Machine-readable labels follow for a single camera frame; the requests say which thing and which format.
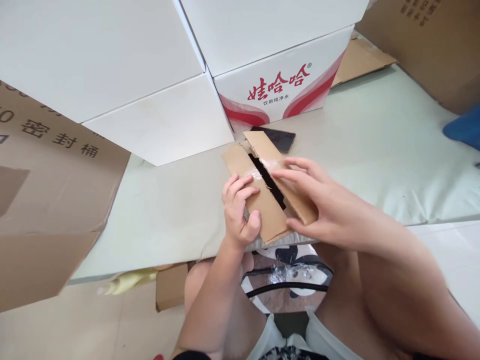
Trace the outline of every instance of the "floor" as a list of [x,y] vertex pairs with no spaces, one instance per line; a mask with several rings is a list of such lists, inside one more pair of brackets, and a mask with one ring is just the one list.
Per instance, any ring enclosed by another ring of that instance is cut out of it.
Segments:
[[[436,257],[451,292],[480,328],[480,221],[411,230]],[[0,314],[0,359],[168,359],[183,308],[157,313],[155,283],[98,295],[104,282],[67,286],[60,296]]]

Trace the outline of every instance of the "blue object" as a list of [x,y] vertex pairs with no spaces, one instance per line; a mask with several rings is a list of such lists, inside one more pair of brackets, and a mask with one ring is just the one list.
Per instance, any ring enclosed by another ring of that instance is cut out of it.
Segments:
[[480,151],[480,105],[445,125],[443,134]]

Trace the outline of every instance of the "black smartphone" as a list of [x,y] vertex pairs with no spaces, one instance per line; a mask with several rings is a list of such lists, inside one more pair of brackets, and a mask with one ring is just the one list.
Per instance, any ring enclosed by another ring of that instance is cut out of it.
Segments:
[[263,131],[281,153],[288,153],[294,143],[295,133],[254,126],[250,131]]

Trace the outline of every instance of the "box slot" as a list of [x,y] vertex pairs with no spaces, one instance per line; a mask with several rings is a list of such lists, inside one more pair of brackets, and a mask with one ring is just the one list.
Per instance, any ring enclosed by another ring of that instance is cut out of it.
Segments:
[[282,194],[278,186],[275,184],[275,181],[272,179],[265,166],[257,157],[253,156],[253,154],[249,153],[248,156],[250,157],[251,161],[260,173],[263,181],[265,181],[266,187],[270,190],[276,202],[280,205],[281,209],[287,209],[287,206],[284,203],[284,195]]

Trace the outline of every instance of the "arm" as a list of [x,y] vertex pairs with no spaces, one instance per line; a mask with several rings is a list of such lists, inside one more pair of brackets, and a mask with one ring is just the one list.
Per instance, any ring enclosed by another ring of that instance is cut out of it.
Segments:
[[206,353],[211,359],[222,358],[236,291],[245,272],[245,248],[260,231],[258,211],[252,212],[248,221],[244,217],[246,199],[259,192],[258,188],[244,188],[252,180],[252,176],[239,179],[235,174],[223,189],[225,238],[186,315],[172,357],[193,350]]
[[480,332],[449,293],[434,257],[408,229],[301,158],[302,170],[273,175],[295,182],[319,217],[288,224],[298,233],[358,254],[365,304],[380,329],[405,351],[445,359],[478,359]]

